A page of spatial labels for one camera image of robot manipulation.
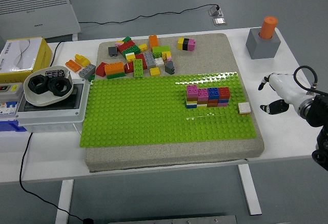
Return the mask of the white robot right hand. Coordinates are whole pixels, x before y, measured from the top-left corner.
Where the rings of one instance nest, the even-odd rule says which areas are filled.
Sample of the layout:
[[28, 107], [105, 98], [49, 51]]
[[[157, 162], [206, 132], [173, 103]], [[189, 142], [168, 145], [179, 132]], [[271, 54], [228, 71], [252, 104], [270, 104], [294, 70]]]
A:
[[281, 99], [269, 105], [260, 105], [261, 110], [267, 114], [280, 114], [287, 111], [289, 105], [292, 104], [296, 113], [300, 117], [306, 118], [314, 100], [314, 94], [308, 94], [308, 91], [299, 87], [291, 74], [272, 73], [267, 75], [262, 79], [258, 90], [262, 90], [266, 83], [269, 83]]

